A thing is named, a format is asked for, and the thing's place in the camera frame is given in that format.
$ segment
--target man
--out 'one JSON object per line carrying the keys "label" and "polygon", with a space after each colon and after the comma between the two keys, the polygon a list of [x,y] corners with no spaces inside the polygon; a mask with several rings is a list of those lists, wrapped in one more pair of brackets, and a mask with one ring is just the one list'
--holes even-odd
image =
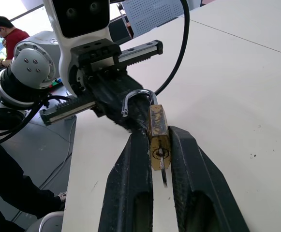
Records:
{"label": "man", "polygon": [[[0,16],[0,37],[5,39],[7,59],[0,60],[0,67],[8,66],[13,58],[15,45],[29,35],[16,29],[5,17]],[[40,190],[22,168],[0,146],[0,196],[17,209],[42,218],[48,213],[64,208],[66,193],[55,196],[49,190]],[[0,232],[23,232],[24,229],[5,219],[0,212]]]}
{"label": "man", "polygon": [[12,58],[14,57],[14,49],[18,42],[26,39],[29,35],[18,28],[3,16],[0,16],[0,37],[4,38],[3,44],[5,44],[7,50],[6,60],[0,59],[0,69],[7,67]]}

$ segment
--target pegboard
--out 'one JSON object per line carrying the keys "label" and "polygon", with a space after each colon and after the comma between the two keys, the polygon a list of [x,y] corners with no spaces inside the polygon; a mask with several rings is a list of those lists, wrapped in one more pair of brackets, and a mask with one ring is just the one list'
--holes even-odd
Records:
{"label": "pegboard", "polygon": [[134,38],[183,14],[180,0],[127,0],[122,4]]}

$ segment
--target gray floor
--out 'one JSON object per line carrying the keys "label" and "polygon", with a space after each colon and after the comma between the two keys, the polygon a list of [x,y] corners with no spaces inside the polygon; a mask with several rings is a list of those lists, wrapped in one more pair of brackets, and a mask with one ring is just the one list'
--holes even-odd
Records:
{"label": "gray floor", "polygon": [[[53,94],[66,95],[63,88]],[[34,184],[40,186],[71,154],[75,124],[76,117],[73,117],[46,127],[37,114],[22,131],[2,145],[22,167],[24,175],[30,176]],[[55,194],[67,190],[70,161],[71,157],[66,160],[56,178],[49,182],[44,189],[49,189]],[[36,220],[35,216],[23,212],[19,214],[16,208],[4,202],[1,197],[0,211],[7,220],[14,220],[24,229]]]}

